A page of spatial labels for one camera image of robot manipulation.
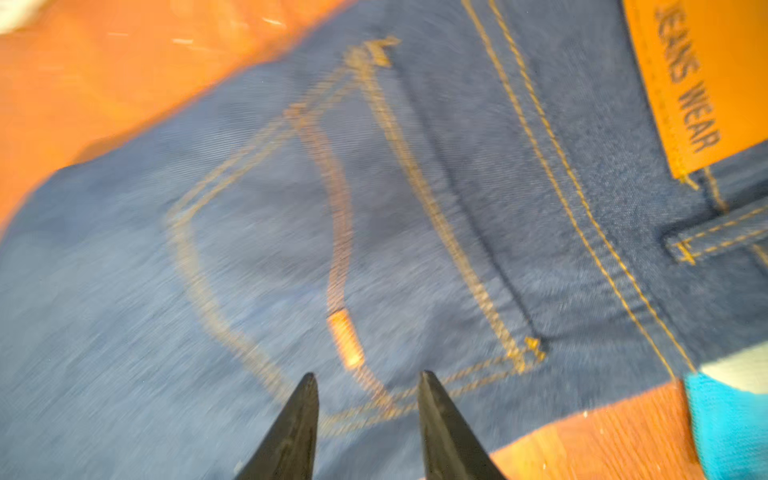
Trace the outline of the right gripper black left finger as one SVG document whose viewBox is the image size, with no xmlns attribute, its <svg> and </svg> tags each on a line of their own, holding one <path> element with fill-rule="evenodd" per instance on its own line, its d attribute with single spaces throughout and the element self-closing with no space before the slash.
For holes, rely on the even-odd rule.
<svg viewBox="0 0 768 480">
<path fill-rule="evenodd" d="M 313 373 L 305 374 L 263 441 L 235 478 L 301 479 L 313 476 L 319 393 Z"/>
</svg>

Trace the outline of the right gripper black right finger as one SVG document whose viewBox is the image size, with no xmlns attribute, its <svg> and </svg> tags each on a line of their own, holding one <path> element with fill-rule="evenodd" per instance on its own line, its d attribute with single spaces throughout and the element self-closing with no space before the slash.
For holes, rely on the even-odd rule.
<svg viewBox="0 0 768 480">
<path fill-rule="evenodd" d="M 432 371 L 417 398 L 426 479 L 505 479 Z"/>
</svg>

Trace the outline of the blue denim trousers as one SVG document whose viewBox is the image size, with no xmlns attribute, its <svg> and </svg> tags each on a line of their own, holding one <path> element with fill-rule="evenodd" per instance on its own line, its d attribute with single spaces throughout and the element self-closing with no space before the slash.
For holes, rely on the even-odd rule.
<svg viewBox="0 0 768 480">
<path fill-rule="evenodd" d="M 362 1 L 1 241 L 1 475 L 412 479 L 767 339 L 763 1 Z"/>
</svg>

